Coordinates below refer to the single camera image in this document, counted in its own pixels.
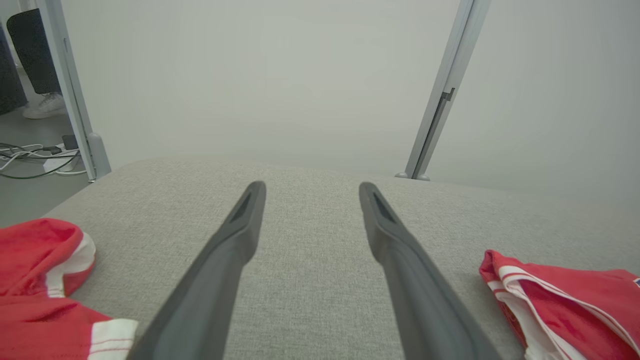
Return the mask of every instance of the floor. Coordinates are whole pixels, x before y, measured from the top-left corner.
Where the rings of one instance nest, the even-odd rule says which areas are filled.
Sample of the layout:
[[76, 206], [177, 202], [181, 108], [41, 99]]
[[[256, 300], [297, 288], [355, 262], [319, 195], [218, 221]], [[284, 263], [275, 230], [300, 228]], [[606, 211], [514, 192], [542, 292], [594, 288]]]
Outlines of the floor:
[[[43, 97], [33, 92], [31, 83], [21, 72], [20, 79], [30, 103], [37, 104]], [[62, 135], [73, 134], [66, 115], [41, 120], [22, 117], [22, 108], [0, 115], [0, 142], [15, 145], [41, 143], [45, 146], [62, 142]], [[13, 176], [31, 176], [43, 172], [42, 162], [14, 161], [4, 171]], [[74, 171], [83, 170], [82, 161]], [[0, 177], [0, 227], [39, 218], [71, 195], [89, 185], [86, 174], [76, 176], [49, 175], [36, 179], [16, 180]]]

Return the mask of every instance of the gray sofa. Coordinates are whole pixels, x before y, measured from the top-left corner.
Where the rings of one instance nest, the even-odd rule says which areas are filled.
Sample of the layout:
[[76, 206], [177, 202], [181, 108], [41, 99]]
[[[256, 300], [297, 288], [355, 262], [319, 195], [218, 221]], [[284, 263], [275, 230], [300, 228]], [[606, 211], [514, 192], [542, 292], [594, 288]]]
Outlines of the gray sofa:
[[365, 237], [358, 185], [378, 186], [504, 359], [517, 342], [478, 274], [486, 249], [523, 262], [640, 274], [640, 216], [603, 206], [394, 177], [211, 159], [127, 165], [53, 209], [94, 239], [73, 294], [149, 325], [245, 187], [267, 185], [258, 248], [245, 266], [227, 358], [401, 358], [383, 270]]

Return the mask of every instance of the white stripe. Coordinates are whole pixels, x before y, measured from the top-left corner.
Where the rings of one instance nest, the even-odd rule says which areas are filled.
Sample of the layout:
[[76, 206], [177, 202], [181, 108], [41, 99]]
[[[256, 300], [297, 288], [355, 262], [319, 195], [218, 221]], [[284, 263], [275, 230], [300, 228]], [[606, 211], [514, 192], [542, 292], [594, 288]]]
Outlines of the white stripe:
[[521, 291], [522, 288], [520, 287], [520, 283], [518, 282], [519, 280], [533, 281], [538, 283], [547, 291], [550, 291], [556, 295], [559, 295], [561, 297], [574, 301], [586, 309], [592, 309], [593, 311], [597, 311], [598, 313], [600, 313], [602, 316], [606, 317], [606, 319], [609, 320], [609, 321], [603, 321], [603, 323], [606, 326], [608, 326], [608, 328], [610, 328], [613, 332], [615, 332], [618, 336], [620, 336], [620, 338], [625, 343], [629, 344], [629, 346], [631, 346], [636, 351], [636, 353], [640, 356], [640, 349], [638, 348], [637, 344], [634, 342], [633, 338], [629, 335], [627, 330], [625, 330], [625, 328], [622, 327], [622, 325], [620, 325], [620, 323], [618, 323], [618, 321], [616, 321], [616, 319], [613, 318], [613, 316], [607, 314], [605, 311], [602, 311], [600, 308], [594, 305], [588, 304], [587, 302], [584, 302], [580, 299], [576, 299], [575, 297], [565, 293], [563, 290], [560, 290], [556, 286], [548, 283], [547, 281], [544, 281], [542, 279], [539, 279], [531, 275], [530, 273], [524, 271], [523, 269], [517, 266], [511, 266], [511, 265], [502, 266], [498, 269], [498, 274], [502, 279], [502, 281], [504, 282], [505, 289], [509, 292], [511, 292], [509, 289], [511, 288], [512, 283], [517, 284], [517, 287], [520, 288], [520, 291]]
[[490, 281], [488, 283], [486, 283], [487, 286], [489, 286], [489, 289], [491, 289], [491, 291], [495, 291], [495, 290], [504, 290], [504, 286], [502, 285], [502, 283], [498, 280], [495, 281]]
[[509, 285], [506, 286], [506, 289], [511, 294], [513, 294], [515, 297], [517, 297], [519, 299], [522, 299], [524, 302], [526, 302], [526, 304], [529, 306], [529, 310], [531, 311], [533, 316], [536, 318], [536, 321], [538, 322], [540, 327], [544, 330], [544, 332], [547, 334], [549, 340], [556, 347], [556, 352], [554, 352], [554, 353], [547, 352], [546, 354], [542, 354], [543, 356], [540, 359], [546, 359], [545, 356], [547, 356], [547, 355], [549, 355], [549, 356], [557, 356], [559, 354], [564, 360], [587, 360], [586, 357], [584, 357], [584, 355], [582, 355], [576, 348], [571, 346], [571, 344], [567, 343], [564, 339], [562, 339], [560, 336], [558, 336], [556, 333], [554, 333], [545, 324], [545, 322], [542, 320], [542, 318], [540, 317], [540, 315], [536, 311], [536, 308], [533, 306], [533, 303], [531, 302], [531, 300], [529, 300], [528, 296], [525, 294], [524, 290], [522, 289], [522, 287], [520, 286], [520, 283], [518, 281], [513, 281], [513, 282], [509, 283]]
[[133, 346], [138, 322], [113, 319], [94, 323], [88, 360], [125, 359]]
[[561, 360], [563, 358], [540, 323], [536, 321], [535, 316], [524, 300], [506, 292], [496, 293], [495, 297], [498, 301], [507, 305], [520, 324], [522, 333], [527, 340], [526, 360]]
[[90, 268], [95, 259], [95, 244], [87, 233], [83, 233], [82, 240], [71, 256], [47, 272], [45, 285], [49, 297], [65, 297], [65, 283], [63, 276], [82, 272]]

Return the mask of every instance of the metal door frame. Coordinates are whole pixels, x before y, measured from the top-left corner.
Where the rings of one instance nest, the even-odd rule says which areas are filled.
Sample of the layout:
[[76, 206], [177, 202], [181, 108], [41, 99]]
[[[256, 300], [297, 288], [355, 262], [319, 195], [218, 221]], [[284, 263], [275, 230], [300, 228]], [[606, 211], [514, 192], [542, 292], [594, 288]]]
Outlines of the metal door frame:
[[409, 160], [404, 172], [396, 177], [429, 180], [424, 173], [456, 98], [456, 90], [462, 83], [490, 4], [491, 0], [460, 2]]
[[37, 0], [37, 5], [42, 16], [42, 24], [47, 35], [47, 42], [49, 43], [53, 65], [58, 75], [62, 96], [67, 106], [69, 121], [71, 121], [71, 126], [78, 142], [86, 174], [89, 182], [92, 183], [101, 175], [110, 172], [111, 169], [101, 141], [97, 143], [94, 141], [91, 144], [94, 147], [93, 152], [89, 144], [90, 136], [88, 135], [93, 133], [80, 87], [76, 63], [71, 51], [65, 16], [62, 11], [62, 2], [61, 0]]

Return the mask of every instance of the white wall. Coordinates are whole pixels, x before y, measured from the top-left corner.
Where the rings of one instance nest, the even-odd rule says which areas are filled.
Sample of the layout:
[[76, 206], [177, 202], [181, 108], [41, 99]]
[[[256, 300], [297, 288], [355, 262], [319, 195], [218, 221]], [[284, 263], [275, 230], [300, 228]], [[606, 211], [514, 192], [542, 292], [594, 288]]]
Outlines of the white wall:
[[113, 168], [206, 153], [372, 172], [406, 165], [458, 1], [64, 0]]
[[640, 209], [640, 2], [493, 0], [427, 174]]
[[11, 35], [9, 35], [9, 31], [7, 31], [6, 29], [6, 21], [10, 17], [14, 16], [19, 12], [21, 11], [20, 11], [20, 4], [18, 3], [18, 0], [1, 0], [0, 1], [0, 21], [2, 22], [4, 37], [6, 37], [7, 42], [9, 43], [11, 55], [13, 56], [13, 60], [16, 63], [16, 65], [20, 64], [20, 59], [18, 59], [18, 55], [15, 52], [13, 41], [11, 40]]

